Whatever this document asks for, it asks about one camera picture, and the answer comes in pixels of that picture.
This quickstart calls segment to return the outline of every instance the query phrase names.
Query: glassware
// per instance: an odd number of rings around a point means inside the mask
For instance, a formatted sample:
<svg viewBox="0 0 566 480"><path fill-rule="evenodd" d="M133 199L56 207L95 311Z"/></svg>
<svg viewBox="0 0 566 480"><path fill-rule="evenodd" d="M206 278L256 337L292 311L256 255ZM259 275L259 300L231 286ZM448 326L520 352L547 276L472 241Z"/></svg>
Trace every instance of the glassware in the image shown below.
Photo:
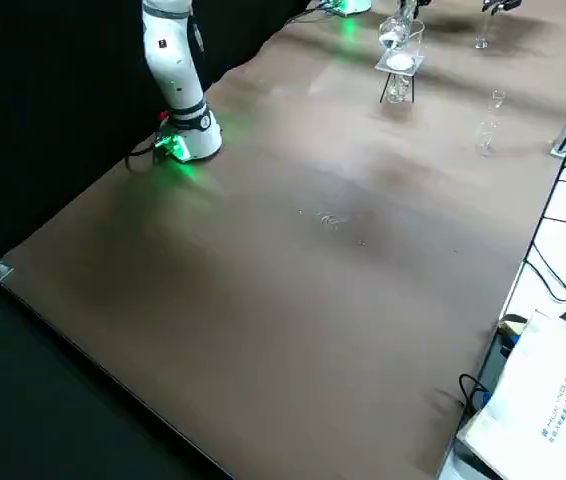
<svg viewBox="0 0 566 480"><path fill-rule="evenodd" d="M392 75L387 86L385 99L390 103L402 103L410 91L410 78L405 75Z"/></svg>
<svg viewBox="0 0 566 480"><path fill-rule="evenodd" d="M483 49L488 47L490 42L488 41L487 36L490 33L490 27L492 26L494 17L502 10L503 5L499 5L495 10L486 13L487 18L485 19L485 22L483 22L481 33L479 33L479 36L476 37L476 44L474 45L476 48Z"/></svg>
<svg viewBox="0 0 566 480"><path fill-rule="evenodd" d="M410 25L410 34L407 42L403 48L395 50L394 55L388 59L387 65L393 70L401 70L400 64L403 63L406 66L404 70L411 69L414 66L414 58L418 57L421 50L424 31L425 25L423 22L414 20ZM411 81L413 79L410 79L407 75L394 73L388 84L385 99L390 103L404 102L410 91Z"/></svg>
<svg viewBox="0 0 566 480"><path fill-rule="evenodd" d="M488 105L487 117L479 124L476 132L476 151L484 157L494 152L494 137L499 129L499 110L505 101L505 92L495 90Z"/></svg>
<svg viewBox="0 0 566 480"><path fill-rule="evenodd" d="M417 0L399 1L394 14L389 16L379 27L379 43L387 50L404 48L410 38L412 21Z"/></svg>

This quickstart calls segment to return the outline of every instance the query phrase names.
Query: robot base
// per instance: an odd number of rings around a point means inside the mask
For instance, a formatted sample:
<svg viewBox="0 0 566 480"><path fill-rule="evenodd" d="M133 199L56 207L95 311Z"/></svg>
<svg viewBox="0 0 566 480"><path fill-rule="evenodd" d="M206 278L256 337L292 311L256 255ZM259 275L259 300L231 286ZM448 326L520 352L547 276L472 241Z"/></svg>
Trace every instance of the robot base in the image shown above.
<svg viewBox="0 0 566 480"><path fill-rule="evenodd" d="M207 112L209 124L205 129L184 129L179 122L168 118L159 129L154 147L182 163L205 160L216 155L223 144L221 127L214 113Z"/></svg>
<svg viewBox="0 0 566 480"><path fill-rule="evenodd" d="M367 12L372 8L372 0L334 0L332 12L342 17Z"/></svg>

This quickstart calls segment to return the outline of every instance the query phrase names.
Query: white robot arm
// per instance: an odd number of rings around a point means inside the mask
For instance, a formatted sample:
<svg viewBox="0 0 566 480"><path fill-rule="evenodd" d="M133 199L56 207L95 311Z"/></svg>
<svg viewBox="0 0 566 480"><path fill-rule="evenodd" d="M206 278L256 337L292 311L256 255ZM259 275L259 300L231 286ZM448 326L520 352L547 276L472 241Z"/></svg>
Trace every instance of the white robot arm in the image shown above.
<svg viewBox="0 0 566 480"><path fill-rule="evenodd" d="M192 0L143 0L145 59L170 106L156 146L182 162L209 158L222 145L221 129L192 60L190 21Z"/></svg>

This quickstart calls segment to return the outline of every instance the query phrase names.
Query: black wall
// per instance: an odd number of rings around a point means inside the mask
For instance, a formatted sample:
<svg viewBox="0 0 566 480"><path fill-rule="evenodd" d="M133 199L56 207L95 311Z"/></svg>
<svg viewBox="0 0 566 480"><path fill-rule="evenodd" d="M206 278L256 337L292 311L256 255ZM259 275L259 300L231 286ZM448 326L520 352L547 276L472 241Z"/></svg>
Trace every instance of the black wall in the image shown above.
<svg viewBox="0 0 566 480"><path fill-rule="evenodd" d="M205 88L307 0L195 0ZM151 134L140 0L0 0L0 256Z"/></svg>

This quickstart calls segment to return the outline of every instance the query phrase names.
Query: white desk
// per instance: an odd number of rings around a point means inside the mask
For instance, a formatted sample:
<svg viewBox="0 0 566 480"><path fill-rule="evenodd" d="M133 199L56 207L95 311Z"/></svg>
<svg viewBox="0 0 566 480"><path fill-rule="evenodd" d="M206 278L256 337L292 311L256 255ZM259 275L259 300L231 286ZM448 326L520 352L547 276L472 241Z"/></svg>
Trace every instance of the white desk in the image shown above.
<svg viewBox="0 0 566 480"><path fill-rule="evenodd" d="M533 245L538 247L548 264L566 284L566 223L547 218L566 221L566 183L564 181L566 181L566 168L561 171L557 178L548 199L546 210L535 232L525 261L521 263L501 316L516 314L529 318L535 310L559 316L566 312L566 301L559 302L554 299L533 268L526 263L527 261L536 267L554 295L566 300L566 290L554 278L539 256L538 251L533 247ZM441 469L439 480L484 480L485 478L456 457L453 449L450 448Z"/></svg>

